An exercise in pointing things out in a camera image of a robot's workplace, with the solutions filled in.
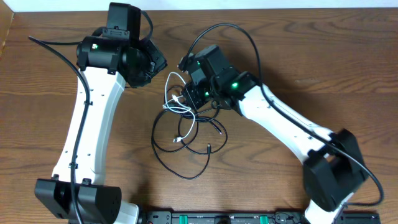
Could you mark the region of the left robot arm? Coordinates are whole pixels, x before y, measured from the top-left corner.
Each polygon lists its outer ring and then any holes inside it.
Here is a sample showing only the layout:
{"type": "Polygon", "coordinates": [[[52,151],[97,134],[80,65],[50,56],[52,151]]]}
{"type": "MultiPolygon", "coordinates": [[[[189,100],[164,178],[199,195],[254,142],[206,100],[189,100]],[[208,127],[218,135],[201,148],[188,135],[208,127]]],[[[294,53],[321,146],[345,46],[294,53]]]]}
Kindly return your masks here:
{"type": "Polygon", "coordinates": [[[167,66],[150,36],[140,36],[147,13],[112,2],[107,24],[76,44],[78,78],[72,120],[49,179],[38,179],[35,196],[70,223],[142,223],[136,204],[105,184],[106,150],[118,101],[127,86],[149,84],[167,66]]]}

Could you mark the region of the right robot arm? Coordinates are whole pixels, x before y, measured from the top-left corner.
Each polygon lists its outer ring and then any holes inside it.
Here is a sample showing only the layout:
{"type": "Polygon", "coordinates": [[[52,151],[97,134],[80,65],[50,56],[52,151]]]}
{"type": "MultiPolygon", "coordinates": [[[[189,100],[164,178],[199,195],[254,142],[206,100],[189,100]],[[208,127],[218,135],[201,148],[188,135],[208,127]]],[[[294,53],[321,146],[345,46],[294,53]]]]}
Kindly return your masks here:
{"type": "Polygon", "coordinates": [[[190,75],[183,91],[199,109],[215,100],[225,110],[261,125],[302,163],[303,184],[310,204],[309,223],[333,223],[352,195],[368,178],[356,137],[346,129],[334,133],[280,101],[250,72],[230,64],[217,45],[184,56],[178,68],[190,75]]]}

